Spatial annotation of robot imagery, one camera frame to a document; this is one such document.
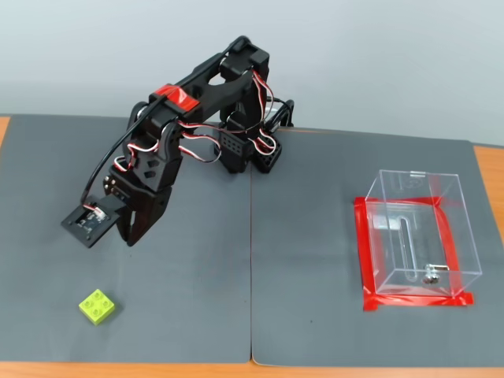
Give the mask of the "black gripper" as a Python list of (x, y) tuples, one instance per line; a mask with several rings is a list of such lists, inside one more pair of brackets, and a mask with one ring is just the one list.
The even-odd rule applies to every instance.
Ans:
[(164, 214), (172, 187), (153, 191), (132, 172), (122, 172), (116, 167), (109, 169), (108, 177), (103, 180), (105, 194), (115, 195), (129, 208), (136, 209), (122, 209), (117, 221), (121, 238), (128, 246), (134, 246)]

